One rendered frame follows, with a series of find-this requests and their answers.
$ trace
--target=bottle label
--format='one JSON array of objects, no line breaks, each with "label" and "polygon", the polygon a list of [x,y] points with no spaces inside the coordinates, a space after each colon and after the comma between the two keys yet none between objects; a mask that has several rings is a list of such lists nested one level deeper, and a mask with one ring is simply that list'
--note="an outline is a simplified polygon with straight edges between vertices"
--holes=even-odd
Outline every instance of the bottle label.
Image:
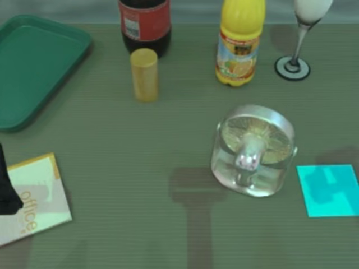
[{"label": "bottle label", "polygon": [[240,81],[249,78],[254,73],[257,61],[259,37],[239,41],[219,33],[217,52],[217,71],[226,79]]},{"label": "bottle label", "polygon": [[171,28],[169,0],[154,8],[131,8],[118,0],[122,32],[138,41],[154,41]]}]

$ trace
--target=dark liquid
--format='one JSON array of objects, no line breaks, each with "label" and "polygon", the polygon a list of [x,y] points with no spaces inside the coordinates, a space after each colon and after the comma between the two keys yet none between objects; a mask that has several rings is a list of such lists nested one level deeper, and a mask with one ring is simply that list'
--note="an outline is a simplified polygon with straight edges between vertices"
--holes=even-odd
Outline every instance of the dark liquid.
[{"label": "dark liquid", "polygon": [[[146,9],[153,8],[163,4],[165,0],[121,0],[121,2],[131,8]],[[122,32],[122,39],[125,43],[127,50],[132,53],[136,49],[148,48],[152,49],[157,53],[158,58],[164,55],[171,42],[171,29],[161,38],[154,41],[138,41],[129,38]]]}]

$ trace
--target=glass stem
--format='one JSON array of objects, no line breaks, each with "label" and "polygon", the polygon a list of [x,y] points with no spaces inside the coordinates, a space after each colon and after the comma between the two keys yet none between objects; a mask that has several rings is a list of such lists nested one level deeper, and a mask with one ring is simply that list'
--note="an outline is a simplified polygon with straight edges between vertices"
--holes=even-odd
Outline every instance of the glass stem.
[{"label": "glass stem", "polygon": [[306,36],[307,33],[308,33],[308,28],[306,26],[299,24],[298,44],[297,44],[296,52],[294,53],[291,59],[291,65],[293,66],[299,66],[298,63],[299,53],[302,48],[304,37]]}]

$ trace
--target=glass base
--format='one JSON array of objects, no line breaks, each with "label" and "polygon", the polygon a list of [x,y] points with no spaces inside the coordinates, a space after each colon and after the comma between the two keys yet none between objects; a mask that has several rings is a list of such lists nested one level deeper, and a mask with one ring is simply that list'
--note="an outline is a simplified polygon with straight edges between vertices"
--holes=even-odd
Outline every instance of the glass base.
[{"label": "glass base", "polygon": [[278,75],[292,81],[303,80],[309,76],[310,66],[305,61],[298,59],[299,66],[294,66],[290,63],[291,59],[291,56],[284,56],[275,62],[274,69]]}]

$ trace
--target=notepad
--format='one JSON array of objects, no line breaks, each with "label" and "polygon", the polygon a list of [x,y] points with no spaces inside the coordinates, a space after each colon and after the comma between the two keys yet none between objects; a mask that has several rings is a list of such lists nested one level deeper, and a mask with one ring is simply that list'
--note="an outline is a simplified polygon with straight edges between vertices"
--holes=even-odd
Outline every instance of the notepad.
[{"label": "notepad", "polygon": [[359,216],[359,184],[352,165],[300,165],[309,217]]},{"label": "notepad", "polygon": [[24,207],[0,216],[0,246],[72,220],[54,154],[8,167]]}]

